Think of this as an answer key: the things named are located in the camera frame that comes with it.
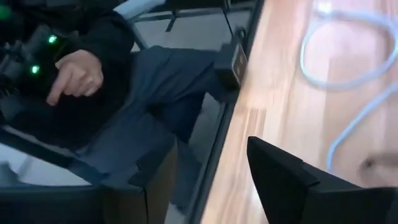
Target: wooden surface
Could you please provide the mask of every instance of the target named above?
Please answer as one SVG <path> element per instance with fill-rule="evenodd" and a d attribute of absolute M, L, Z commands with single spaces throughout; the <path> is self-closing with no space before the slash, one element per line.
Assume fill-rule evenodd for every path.
<path fill-rule="evenodd" d="M 328 2 L 334 8 L 398 16 L 396 0 Z M 248 136 L 258 136 L 325 169 L 331 142 L 371 98 L 398 79 L 396 63 L 382 78 L 355 90 L 325 92 L 307 83 L 298 60 L 302 37 L 315 19 L 312 4 L 308 0 L 266 0 L 246 80 L 202 216 L 204 224 L 267 223 L 249 171 Z M 375 68 L 390 51 L 391 40 L 383 30 L 355 22 L 332 22 L 311 39 L 306 62 L 314 76 L 342 81 Z M 394 170 L 377 170 L 375 178 L 359 175 L 358 168 L 372 153 L 398 152 L 397 115 L 395 94 L 337 149 L 336 175 L 365 187 L 396 185 Z"/>

